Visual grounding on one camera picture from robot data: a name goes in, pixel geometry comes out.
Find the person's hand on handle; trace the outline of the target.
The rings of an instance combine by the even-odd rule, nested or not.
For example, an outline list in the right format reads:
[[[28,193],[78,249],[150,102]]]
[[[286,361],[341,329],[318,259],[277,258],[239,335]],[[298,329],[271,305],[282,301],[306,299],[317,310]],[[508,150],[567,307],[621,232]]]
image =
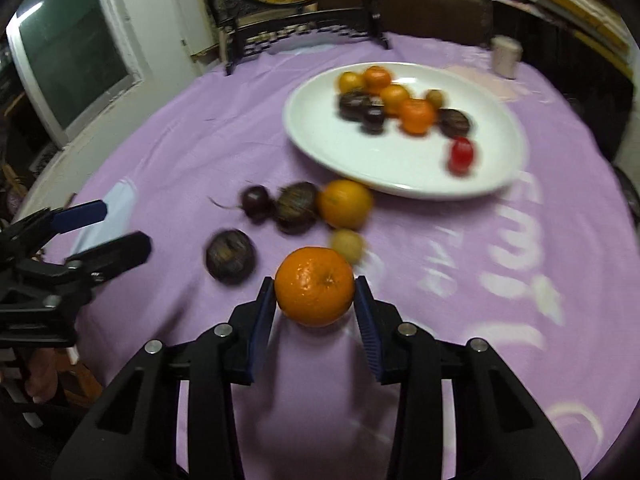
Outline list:
[[[29,380],[26,392],[35,402],[41,404],[54,398],[58,390],[58,371],[54,349],[38,349],[30,358]]]

